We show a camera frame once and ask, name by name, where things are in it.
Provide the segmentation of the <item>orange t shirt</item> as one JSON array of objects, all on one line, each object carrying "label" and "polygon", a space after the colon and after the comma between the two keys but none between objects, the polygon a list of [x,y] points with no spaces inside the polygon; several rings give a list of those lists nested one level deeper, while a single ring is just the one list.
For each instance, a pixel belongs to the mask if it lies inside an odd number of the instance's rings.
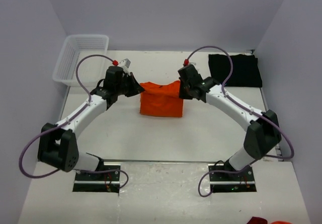
[{"label": "orange t shirt", "polygon": [[179,97],[180,81],[168,85],[152,82],[140,84],[144,92],[140,95],[140,114],[153,117],[181,118],[183,99]]}]

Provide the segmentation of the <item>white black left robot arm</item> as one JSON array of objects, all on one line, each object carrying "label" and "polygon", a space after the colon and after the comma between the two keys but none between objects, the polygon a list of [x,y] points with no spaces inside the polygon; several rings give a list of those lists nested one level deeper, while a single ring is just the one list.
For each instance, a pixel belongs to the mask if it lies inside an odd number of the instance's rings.
[{"label": "white black left robot arm", "polygon": [[38,160],[64,172],[86,172],[93,180],[104,176],[102,159],[82,153],[77,139],[101,114],[107,111],[119,96],[136,96],[144,91],[134,74],[119,66],[107,69],[105,78],[90,91],[88,98],[70,115],[56,124],[45,124],[41,129]]}]

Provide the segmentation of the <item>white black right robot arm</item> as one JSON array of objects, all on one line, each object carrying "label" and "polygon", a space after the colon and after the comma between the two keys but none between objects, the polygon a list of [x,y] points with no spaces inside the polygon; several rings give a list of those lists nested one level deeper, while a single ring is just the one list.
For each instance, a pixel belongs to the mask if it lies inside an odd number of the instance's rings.
[{"label": "white black right robot arm", "polygon": [[263,112],[249,106],[239,98],[224,90],[212,77],[203,79],[191,64],[178,70],[180,79],[179,97],[197,99],[216,107],[232,118],[246,132],[243,146],[225,161],[222,170],[230,180],[236,180],[243,169],[262,159],[281,141],[277,114]]}]

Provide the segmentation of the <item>white plastic mesh basket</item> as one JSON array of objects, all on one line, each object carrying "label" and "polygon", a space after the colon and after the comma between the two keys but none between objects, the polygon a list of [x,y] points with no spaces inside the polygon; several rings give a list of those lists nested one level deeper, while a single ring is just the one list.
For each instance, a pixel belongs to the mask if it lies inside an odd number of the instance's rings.
[{"label": "white plastic mesh basket", "polygon": [[[78,87],[75,70],[77,64],[86,56],[106,55],[109,37],[99,34],[76,34],[66,37],[60,51],[52,79],[69,87]],[[103,77],[106,59],[91,57],[78,68],[78,77],[86,87],[93,87]]]}]

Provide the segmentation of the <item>folded black t shirt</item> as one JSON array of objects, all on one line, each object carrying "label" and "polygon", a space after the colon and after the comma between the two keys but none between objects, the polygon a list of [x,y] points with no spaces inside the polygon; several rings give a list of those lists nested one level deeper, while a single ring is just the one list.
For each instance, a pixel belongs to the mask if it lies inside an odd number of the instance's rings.
[{"label": "folded black t shirt", "polygon": [[258,68],[258,59],[255,56],[238,54],[232,55],[231,60],[233,68],[230,67],[230,62],[226,55],[208,55],[211,76],[223,83],[232,69],[232,74],[225,84],[227,87],[261,88],[263,86]]}]

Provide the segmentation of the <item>dark red cloth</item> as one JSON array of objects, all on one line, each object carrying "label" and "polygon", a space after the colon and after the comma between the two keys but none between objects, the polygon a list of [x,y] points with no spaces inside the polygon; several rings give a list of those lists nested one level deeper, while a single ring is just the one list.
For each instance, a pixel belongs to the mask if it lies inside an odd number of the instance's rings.
[{"label": "dark red cloth", "polygon": [[268,221],[262,217],[253,216],[247,224],[268,224]]}]

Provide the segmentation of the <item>orange cloth at edge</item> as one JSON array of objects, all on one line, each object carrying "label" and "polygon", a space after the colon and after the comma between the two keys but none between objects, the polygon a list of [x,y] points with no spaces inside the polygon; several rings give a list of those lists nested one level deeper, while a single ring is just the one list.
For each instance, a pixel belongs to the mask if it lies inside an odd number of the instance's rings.
[{"label": "orange cloth at edge", "polygon": [[272,222],[271,224],[292,224],[292,223],[291,222],[287,222],[287,221],[278,220],[278,221]]}]

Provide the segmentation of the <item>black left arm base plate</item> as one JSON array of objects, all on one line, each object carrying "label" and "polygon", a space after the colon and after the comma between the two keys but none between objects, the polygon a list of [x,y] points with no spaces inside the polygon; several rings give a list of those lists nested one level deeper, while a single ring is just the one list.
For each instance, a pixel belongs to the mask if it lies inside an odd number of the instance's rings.
[{"label": "black left arm base plate", "polygon": [[120,165],[104,165],[103,170],[114,172],[103,174],[76,173],[73,192],[119,193]]}]

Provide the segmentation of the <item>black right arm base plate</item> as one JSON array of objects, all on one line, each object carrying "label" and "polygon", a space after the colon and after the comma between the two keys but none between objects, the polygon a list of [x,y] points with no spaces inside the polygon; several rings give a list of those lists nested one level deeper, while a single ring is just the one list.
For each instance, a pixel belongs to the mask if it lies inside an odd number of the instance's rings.
[{"label": "black right arm base plate", "polygon": [[238,193],[256,192],[256,183],[253,169],[249,167],[246,171],[237,175],[225,173],[211,173],[209,175],[210,189],[213,193]]}]

